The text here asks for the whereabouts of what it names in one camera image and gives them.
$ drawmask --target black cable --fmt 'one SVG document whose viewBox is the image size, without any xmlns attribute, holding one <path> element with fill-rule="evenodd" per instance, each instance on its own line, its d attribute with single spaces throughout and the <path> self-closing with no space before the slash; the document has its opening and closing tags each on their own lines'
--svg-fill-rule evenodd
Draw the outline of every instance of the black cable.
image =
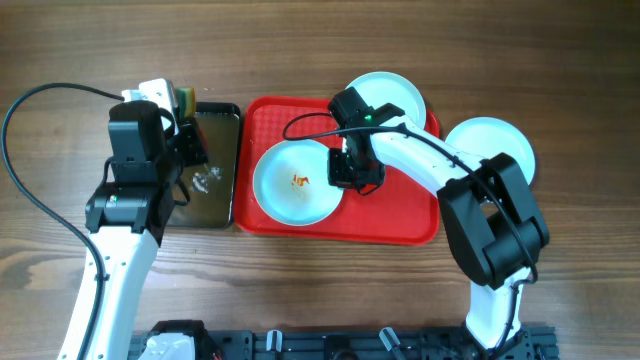
<svg viewBox="0 0 640 360">
<path fill-rule="evenodd" d="M 93 262 L 96 264 L 96 273 L 97 273 L 96 294 L 93 300 L 93 307 L 91 309 L 91 315 L 89 316 L 87 329 L 85 331 L 84 338 L 82 339 L 82 344 L 80 345 L 80 351 L 78 352 L 78 359 L 84 359 L 86 357 L 87 351 L 89 349 L 89 344 L 91 343 L 91 338 L 95 330 L 96 322 L 98 319 L 98 312 L 102 304 L 102 296 L 104 293 L 105 271 L 104 271 L 104 263 L 102 261 L 102 257 L 100 256 L 100 252 L 98 251 L 96 246 L 93 244 L 93 242 L 91 242 L 89 238 L 87 238 L 80 230 L 78 230 L 78 228 L 76 228 L 67 220 L 65 220 L 62 216 L 58 215 L 56 212 L 51 210 L 49 207 L 43 204 L 40 200 L 38 200 L 38 198 L 36 198 L 29 190 L 27 190 L 27 188 L 24 186 L 22 181 L 20 181 L 20 178 L 18 177 L 15 170 L 13 169 L 13 165 L 11 165 L 11 160 L 9 159 L 9 153 L 7 151 L 7 129 L 9 127 L 9 121 L 11 120 L 11 116 L 16 111 L 18 106 L 20 106 L 20 104 L 22 104 L 31 95 L 37 94 L 44 90 L 55 89 L 55 88 L 67 88 L 67 89 L 88 91 L 90 93 L 102 95 L 102 96 L 105 96 L 114 100 L 119 100 L 119 101 L 124 101 L 124 98 L 122 96 L 110 94 L 108 92 L 104 92 L 104 91 L 94 89 L 92 87 L 84 86 L 84 85 L 71 84 L 71 83 L 45 84 L 45 85 L 41 85 L 36 88 L 33 88 L 27 91 L 26 93 L 24 93 L 22 96 L 20 96 L 18 100 L 16 100 L 13 103 L 13 105 L 11 105 L 11 107 L 9 108 L 9 111 L 7 111 L 7 115 L 4 117 L 4 122 L 2 124 L 2 158 L 4 159 L 4 164 L 7 167 L 7 172 L 9 173 L 9 177 L 11 178 L 11 180 L 13 180 L 13 182 L 16 184 L 16 186 L 18 187 L 18 190 L 20 190 L 20 192 L 22 192 L 24 196 L 27 197 L 27 199 L 31 200 L 31 202 L 34 205 L 36 205 L 38 208 L 40 208 L 40 210 L 44 211 L 47 215 L 51 216 L 54 220 L 62 224 L 64 227 L 69 229 L 69 231 L 71 231 L 74 235 L 76 235 L 82 241 L 82 243 L 87 247 L 87 249 L 91 253 L 91 256 L 93 257 Z M 108 170 L 108 164 L 106 163 L 105 163 L 105 169 Z"/>
<path fill-rule="evenodd" d="M 100 181 L 100 185 L 98 187 L 103 187 L 104 184 L 107 183 L 107 178 L 109 177 L 109 165 L 113 162 L 113 156 L 108 158 L 104 162 L 104 171 L 102 172 L 102 180 Z"/>
<path fill-rule="evenodd" d="M 189 195 L 189 190 L 187 189 L 187 186 L 184 184 L 181 178 L 178 178 L 178 180 L 176 181 L 176 184 L 180 188 L 180 191 L 182 191 L 182 195 L 184 196 L 184 199 L 186 201 L 176 200 L 174 201 L 174 203 L 178 206 L 187 206 L 191 202 L 191 195 Z"/>
<path fill-rule="evenodd" d="M 419 141 L 422 141 L 423 143 L 429 145 L 430 147 L 432 147 L 433 149 L 438 151 L 440 154 L 442 154 L 444 157 L 446 157 L 448 160 L 450 160 L 453 164 L 459 166 L 465 172 L 467 172 L 469 174 L 469 178 L 471 178 L 471 180 L 473 180 L 478 186 L 480 186 L 482 188 L 482 190 L 486 193 L 487 197 L 489 197 L 489 200 L 495 204 L 496 208 L 498 209 L 498 212 L 500 212 L 500 214 L 504 218 L 505 222 L 507 223 L 507 226 L 509 227 L 509 230 L 511 231 L 511 233 L 514 236 L 514 238 L 516 239 L 516 242 L 518 243 L 518 246 L 520 247 L 520 251 L 524 254 L 524 256 L 526 258 L 525 265 L 529 266 L 529 268 L 531 269 L 531 274 L 532 274 L 532 279 L 528 279 L 527 278 L 527 279 L 518 280 L 518 281 L 514 282 L 513 285 L 511 285 L 511 291 L 512 291 L 512 293 L 511 293 L 511 302 L 510 302 L 510 307 L 509 307 L 509 315 L 508 315 L 508 318 L 507 318 L 507 322 L 505 323 L 505 330 L 503 331 L 502 335 L 500 336 L 500 340 L 498 341 L 496 346 L 491 351 L 492 355 L 491 355 L 490 359 L 497 358 L 499 356 L 500 352 L 502 351 L 502 347 L 506 343 L 507 337 L 509 336 L 509 332 L 513 328 L 513 320 L 515 319 L 517 298 L 518 298 L 518 294 L 520 293 L 519 287 L 520 287 L 520 285 L 523 285 L 523 284 L 535 284 L 538 281 L 538 269 L 536 268 L 536 265 L 535 265 L 535 263 L 533 261 L 533 258 L 531 257 L 531 254 L 529 254 L 529 250 L 527 250 L 527 248 L 526 248 L 526 246 L 524 244 L 524 241 L 522 240 L 522 237 L 520 236 L 520 232 L 516 228 L 516 225 L 513 223 L 513 221 L 511 220 L 511 218 L 507 214 L 506 210 L 502 206 L 502 203 L 500 202 L 498 197 L 495 195 L 493 190 L 491 190 L 489 185 L 486 184 L 484 181 L 482 181 L 482 179 L 480 179 L 478 177 L 478 175 L 476 175 L 476 173 L 470 167 L 468 167 L 464 162 L 462 162 L 462 160 L 460 160 L 457 156 L 450 154 L 448 151 L 446 151 L 445 149 L 440 147 L 438 144 L 436 144 L 433 141 L 425 138 L 424 136 L 421 136 L 421 135 L 418 135 L 418 134 L 415 134 L 415 133 L 409 131 L 409 129 L 407 129 L 406 124 L 404 124 L 404 123 L 402 123 L 402 124 L 400 124 L 398 126 L 394 126 L 394 127 L 364 126 L 364 127 L 339 129 L 339 130 L 334 130 L 334 131 L 326 131 L 326 132 L 318 133 L 318 134 L 300 136 L 300 137 L 290 137 L 290 136 L 287 135 L 287 130 L 289 129 L 289 127 L 291 127 L 291 125 L 293 125 L 294 123 L 296 123 L 297 121 L 299 121 L 301 119 L 304 119 L 306 117 L 311 117 L 311 116 L 331 116 L 331 114 L 330 113 L 309 113 L 309 114 L 304 114 L 304 115 L 300 115 L 298 117 L 295 117 L 291 121 L 289 121 L 289 123 L 287 123 L 287 125 L 284 127 L 284 129 L 282 131 L 282 137 L 285 140 L 298 141 L 298 140 L 317 139 L 317 138 L 320 138 L 320 137 L 325 137 L 325 136 L 330 136 L 330 135 L 347 134 L 347 133 L 351 133 L 351 132 L 367 132 L 369 134 L 382 133 L 382 132 L 397 132 L 397 133 L 403 134 L 403 135 L 405 135 L 407 137 L 413 137 L 413 138 L 415 138 L 415 139 L 417 139 Z"/>
</svg>

